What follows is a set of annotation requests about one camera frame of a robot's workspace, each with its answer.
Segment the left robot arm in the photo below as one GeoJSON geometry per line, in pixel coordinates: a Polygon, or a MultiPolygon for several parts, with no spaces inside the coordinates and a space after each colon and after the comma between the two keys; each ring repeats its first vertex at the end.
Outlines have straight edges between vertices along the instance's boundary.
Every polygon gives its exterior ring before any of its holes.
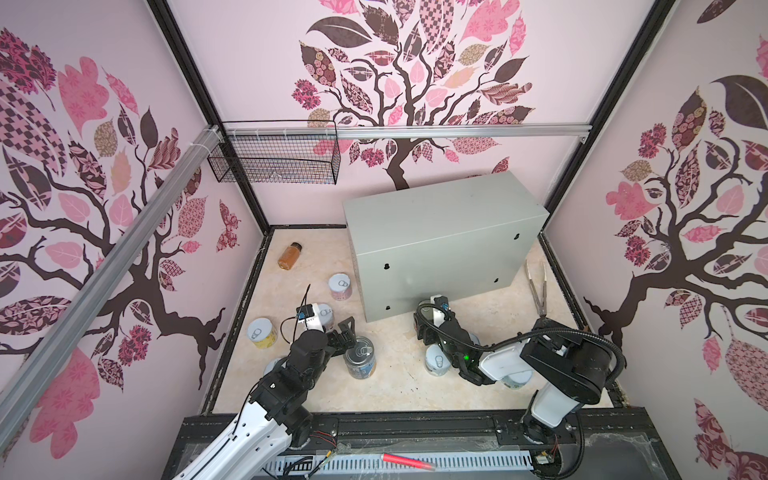
{"type": "Polygon", "coordinates": [[[240,412],[178,479],[251,479],[289,448],[304,446],[313,414],[305,407],[330,359],[357,342],[355,319],[329,332],[310,329],[290,346],[288,355],[262,376],[246,396],[240,412]]]}

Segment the pink can white lid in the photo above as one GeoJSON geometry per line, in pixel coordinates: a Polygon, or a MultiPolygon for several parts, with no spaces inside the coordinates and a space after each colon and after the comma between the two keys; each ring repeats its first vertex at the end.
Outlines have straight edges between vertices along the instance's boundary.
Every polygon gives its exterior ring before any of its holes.
{"type": "Polygon", "coordinates": [[[334,326],[334,313],[330,305],[320,303],[316,304],[315,313],[317,314],[324,331],[329,331],[334,326]]]}

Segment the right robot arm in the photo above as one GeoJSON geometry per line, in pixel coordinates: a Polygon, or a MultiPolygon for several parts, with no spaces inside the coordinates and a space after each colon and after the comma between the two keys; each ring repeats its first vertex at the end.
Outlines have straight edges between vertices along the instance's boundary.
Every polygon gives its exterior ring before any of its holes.
{"type": "Polygon", "coordinates": [[[531,331],[492,345],[474,342],[443,301],[419,304],[413,317],[418,339],[437,346],[473,385],[518,387],[535,373],[545,379],[521,419],[523,435],[534,444],[554,442],[563,420],[597,404],[605,387],[626,368],[626,358],[614,343],[547,317],[537,319],[531,331]]]}

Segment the blue label tall can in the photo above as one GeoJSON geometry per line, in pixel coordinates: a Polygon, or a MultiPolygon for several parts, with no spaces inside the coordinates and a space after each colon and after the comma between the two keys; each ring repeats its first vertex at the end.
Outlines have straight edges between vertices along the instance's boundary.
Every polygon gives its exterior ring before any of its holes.
{"type": "Polygon", "coordinates": [[[376,366],[373,342],[365,336],[358,336],[355,345],[344,354],[344,360],[348,373],[353,378],[358,380],[370,378],[376,366]]]}

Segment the la sicilia tomato can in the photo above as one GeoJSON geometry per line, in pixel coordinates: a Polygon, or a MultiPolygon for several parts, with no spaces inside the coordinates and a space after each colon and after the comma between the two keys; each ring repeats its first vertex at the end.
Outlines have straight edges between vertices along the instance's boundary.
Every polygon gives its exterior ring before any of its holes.
{"type": "Polygon", "coordinates": [[[430,299],[420,301],[418,304],[418,313],[424,317],[432,318],[436,312],[432,305],[433,303],[430,299]]]}

